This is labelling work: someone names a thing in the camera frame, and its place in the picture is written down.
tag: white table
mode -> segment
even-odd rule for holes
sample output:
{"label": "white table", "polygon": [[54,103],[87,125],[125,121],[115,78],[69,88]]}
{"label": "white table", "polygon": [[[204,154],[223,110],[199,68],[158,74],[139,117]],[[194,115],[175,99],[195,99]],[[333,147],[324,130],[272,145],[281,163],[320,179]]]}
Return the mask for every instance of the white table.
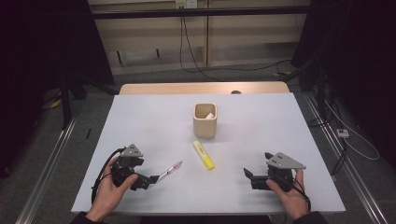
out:
{"label": "white table", "polygon": [[[192,141],[192,109],[216,103],[215,138],[201,140],[216,168],[207,171]],[[72,212],[91,207],[91,186],[107,157],[135,143],[145,160],[135,170],[160,175],[175,162],[179,170],[147,190],[128,190],[115,213],[132,216],[263,215],[284,212],[272,191],[253,190],[243,168],[267,169],[265,152],[283,152],[306,165],[304,183],[312,210],[345,207],[292,93],[137,94],[114,99]]]}

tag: human hand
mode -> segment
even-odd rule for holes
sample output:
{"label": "human hand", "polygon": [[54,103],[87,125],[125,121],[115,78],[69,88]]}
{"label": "human hand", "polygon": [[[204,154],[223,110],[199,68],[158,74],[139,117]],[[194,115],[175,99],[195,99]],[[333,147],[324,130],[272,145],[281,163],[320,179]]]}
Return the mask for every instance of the human hand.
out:
{"label": "human hand", "polygon": [[[301,186],[294,181],[294,187],[304,191],[304,174],[303,170],[296,169],[296,178]],[[303,217],[309,214],[308,204],[305,197],[295,189],[291,189],[289,192],[283,191],[280,186],[272,179],[266,181],[268,187],[279,197],[280,202],[285,208],[286,213],[295,220],[299,217]]]}
{"label": "human hand", "polygon": [[117,188],[113,184],[111,175],[111,166],[116,162],[117,158],[113,158],[104,170],[104,178],[99,184],[95,200],[93,201],[90,211],[85,216],[86,218],[98,222],[107,217],[119,205],[121,198],[125,191],[132,186],[137,180],[137,175],[130,175]]}

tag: black sleeve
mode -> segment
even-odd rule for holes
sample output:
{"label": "black sleeve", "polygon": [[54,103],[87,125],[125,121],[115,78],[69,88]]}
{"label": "black sleeve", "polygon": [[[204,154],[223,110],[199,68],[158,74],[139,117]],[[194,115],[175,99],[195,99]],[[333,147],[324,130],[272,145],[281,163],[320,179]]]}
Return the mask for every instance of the black sleeve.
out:
{"label": "black sleeve", "polygon": [[304,217],[300,217],[293,221],[293,224],[327,224],[327,221],[324,219],[320,212],[313,212]]}
{"label": "black sleeve", "polygon": [[87,215],[84,212],[80,212],[78,213],[78,215],[73,219],[72,222],[70,222],[70,224],[101,224],[103,222],[94,222],[92,220],[89,220],[85,217],[85,215]]}

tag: yellow marker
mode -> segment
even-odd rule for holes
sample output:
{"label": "yellow marker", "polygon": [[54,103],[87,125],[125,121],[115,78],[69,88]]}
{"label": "yellow marker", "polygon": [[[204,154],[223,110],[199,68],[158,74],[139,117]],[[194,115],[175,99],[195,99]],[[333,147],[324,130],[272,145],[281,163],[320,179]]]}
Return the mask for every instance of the yellow marker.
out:
{"label": "yellow marker", "polygon": [[207,170],[211,170],[215,168],[215,163],[210,159],[209,155],[206,154],[204,148],[202,147],[201,143],[198,140],[192,142],[195,147],[195,150],[198,152],[199,157],[204,162]]}

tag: beige container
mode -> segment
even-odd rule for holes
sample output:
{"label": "beige container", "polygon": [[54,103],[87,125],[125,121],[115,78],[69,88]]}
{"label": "beige container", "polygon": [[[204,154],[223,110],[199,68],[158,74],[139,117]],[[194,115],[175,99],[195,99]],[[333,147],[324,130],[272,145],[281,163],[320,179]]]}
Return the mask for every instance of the beige container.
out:
{"label": "beige container", "polygon": [[197,104],[193,111],[194,134],[200,138],[216,135],[218,107],[215,104]]}

